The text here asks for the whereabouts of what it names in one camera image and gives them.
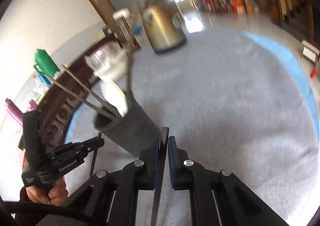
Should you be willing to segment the person's left hand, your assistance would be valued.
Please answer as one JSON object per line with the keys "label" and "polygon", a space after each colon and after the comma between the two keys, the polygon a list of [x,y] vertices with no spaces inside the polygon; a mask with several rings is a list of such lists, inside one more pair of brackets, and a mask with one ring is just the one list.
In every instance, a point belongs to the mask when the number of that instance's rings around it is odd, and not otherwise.
{"label": "person's left hand", "polygon": [[26,193],[28,198],[34,203],[52,204],[55,206],[60,206],[68,198],[66,182],[63,177],[53,184],[48,193],[35,185],[26,188]]}

